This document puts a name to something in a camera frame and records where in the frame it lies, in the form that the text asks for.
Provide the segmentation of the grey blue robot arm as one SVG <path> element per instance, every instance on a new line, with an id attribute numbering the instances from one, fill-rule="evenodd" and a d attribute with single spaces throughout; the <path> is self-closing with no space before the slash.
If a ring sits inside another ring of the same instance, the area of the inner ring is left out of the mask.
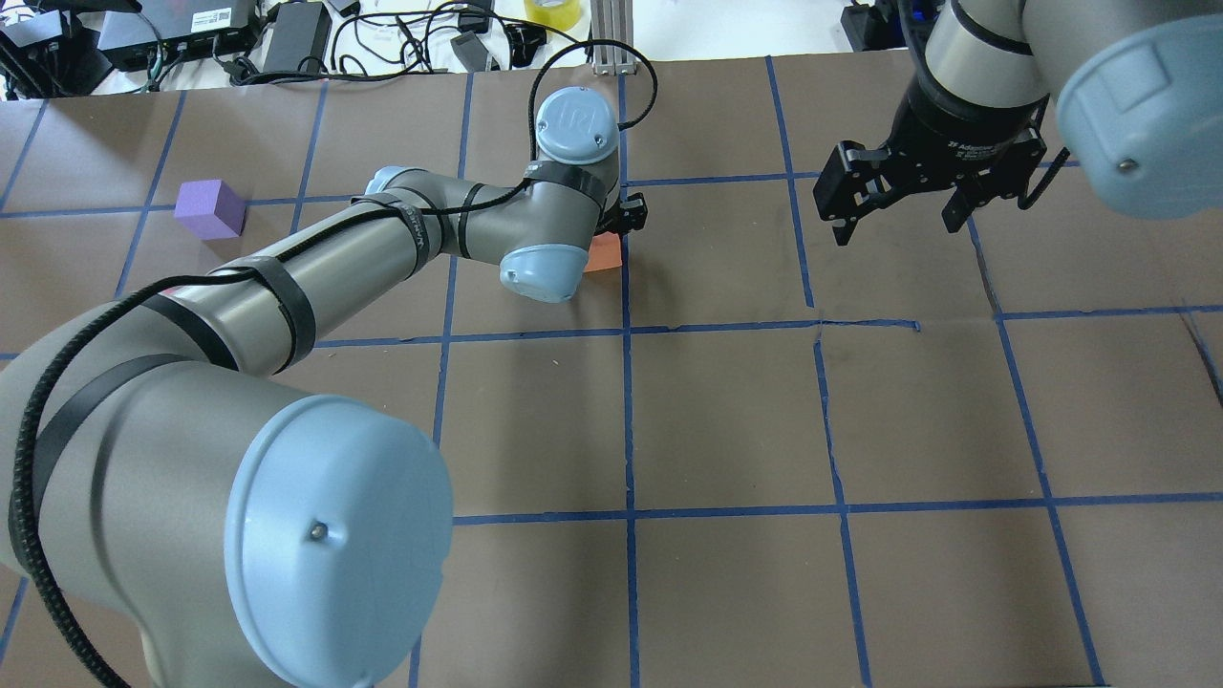
<path id="1" fill-rule="evenodd" d="M 440 598 L 453 484 L 437 440 L 284 374 L 440 258 L 575 296 L 621 197 L 598 90 L 527 104 L 512 185 L 388 166 L 349 205 L 203 274 L 71 319 L 2 371 L 2 565 L 95 686 L 127 687 L 75 598 L 135 626 L 153 687 L 375 687 Z"/>
<path id="2" fill-rule="evenodd" d="M 1029 209 L 1066 161 L 1106 207 L 1173 221 L 1221 207 L 1218 1 L 894 5 L 914 76 L 877 148 L 843 141 L 813 187 L 835 243 L 862 218 L 951 191 L 949 232 L 996 199 Z"/>

